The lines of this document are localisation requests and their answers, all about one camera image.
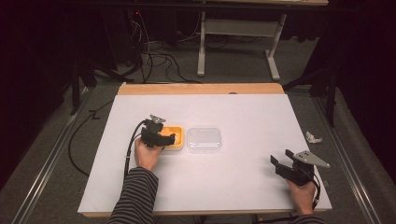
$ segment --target plastic box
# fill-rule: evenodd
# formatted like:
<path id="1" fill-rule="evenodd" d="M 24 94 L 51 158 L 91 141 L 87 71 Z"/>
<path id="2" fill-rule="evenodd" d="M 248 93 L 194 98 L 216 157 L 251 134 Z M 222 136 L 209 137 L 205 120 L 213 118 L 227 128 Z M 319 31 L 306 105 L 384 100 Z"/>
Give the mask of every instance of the plastic box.
<path id="1" fill-rule="evenodd" d="M 221 136 L 217 128 L 191 128 L 187 133 L 187 147 L 193 153 L 215 153 L 220 150 Z"/>

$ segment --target human hand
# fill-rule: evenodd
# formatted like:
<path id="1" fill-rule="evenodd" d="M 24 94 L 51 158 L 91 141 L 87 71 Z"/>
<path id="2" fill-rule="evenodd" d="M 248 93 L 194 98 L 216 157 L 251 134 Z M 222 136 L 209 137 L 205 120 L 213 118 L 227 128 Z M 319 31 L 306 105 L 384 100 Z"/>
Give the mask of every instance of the human hand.
<path id="1" fill-rule="evenodd" d="M 309 182 L 305 185 L 298 186 L 293 182 L 286 180 L 290 186 L 290 195 L 296 207 L 299 216 L 313 215 L 312 202 L 314 200 L 315 184 Z"/>
<path id="2" fill-rule="evenodd" d="M 163 147 L 147 147 L 141 138 L 134 140 L 134 160 L 136 165 L 153 171 Z"/>

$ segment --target orange container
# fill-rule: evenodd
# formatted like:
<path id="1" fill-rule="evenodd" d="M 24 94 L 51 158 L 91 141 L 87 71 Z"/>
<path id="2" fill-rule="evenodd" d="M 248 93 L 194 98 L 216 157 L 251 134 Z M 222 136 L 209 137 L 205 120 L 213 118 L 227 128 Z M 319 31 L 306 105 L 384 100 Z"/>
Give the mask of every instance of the orange container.
<path id="1" fill-rule="evenodd" d="M 160 135 L 169 136 L 175 134 L 175 143 L 171 146 L 165 147 L 164 150 L 181 150 L 183 147 L 184 133 L 183 129 L 179 126 L 164 126 Z"/>

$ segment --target table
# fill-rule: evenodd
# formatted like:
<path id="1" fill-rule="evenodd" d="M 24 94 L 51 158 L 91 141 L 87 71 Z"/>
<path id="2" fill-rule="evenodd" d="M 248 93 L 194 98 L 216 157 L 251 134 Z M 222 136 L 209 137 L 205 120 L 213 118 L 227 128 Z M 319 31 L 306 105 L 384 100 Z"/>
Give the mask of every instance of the table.
<path id="1" fill-rule="evenodd" d="M 252 4 L 277 4 L 277 5 L 302 5 L 302 6 L 327 6 L 327 0 L 204 0 L 206 2 L 220 3 L 252 3 Z M 205 36 L 214 35 L 249 35 L 268 36 L 273 38 L 270 49 L 265 51 L 265 57 L 274 81 L 279 81 L 280 76 L 276 68 L 274 54 L 287 15 L 282 14 L 279 21 L 239 21 L 207 19 L 205 11 L 201 13 L 201 42 L 198 54 L 198 76 L 205 75 Z"/>
<path id="2" fill-rule="evenodd" d="M 120 197 L 130 137 L 137 123 L 151 113 L 167 119 L 164 125 L 185 131 L 216 127 L 221 132 L 219 152 L 191 153 L 184 145 L 180 151 L 162 153 L 154 171 L 160 178 L 155 215 L 293 210 L 289 186 L 275 174 L 269 159 L 274 155 L 280 162 L 291 163 L 285 149 L 300 152 L 308 146 L 280 85 L 162 84 L 120 87 L 79 213 L 110 216 Z M 133 160 L 130 167 L 135 167 Z M 331 208 L 323 190 L 317 209 Z"/>

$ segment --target white tabletop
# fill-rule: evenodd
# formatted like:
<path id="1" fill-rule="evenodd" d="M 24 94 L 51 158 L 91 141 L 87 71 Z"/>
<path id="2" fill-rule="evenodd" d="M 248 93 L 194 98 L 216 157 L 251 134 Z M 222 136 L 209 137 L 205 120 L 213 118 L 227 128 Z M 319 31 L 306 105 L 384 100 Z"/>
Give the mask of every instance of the white tabletop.
<path id="1" fill-rule="evenodd" d="M 216 153 L 191 153 L 186 144 L 180 151 L 162 153 L 154 171 L 160 178 L 155 214 L 293 210 L 289 186 L 270 162 L 273 155 L 291 165 L 285 149 L 309 150 L 286 94 L 118 95 L 79 213 L 110 215 L 120 197 L 131 135 L 150 114 L 166 119 L 165 126 L 183 127 L 185 133 L 215 127 L 221 134 Z M 130 167 L 135 167 L 134 160 Z M 322 188 L 317 209 L 331 208 Z"/>

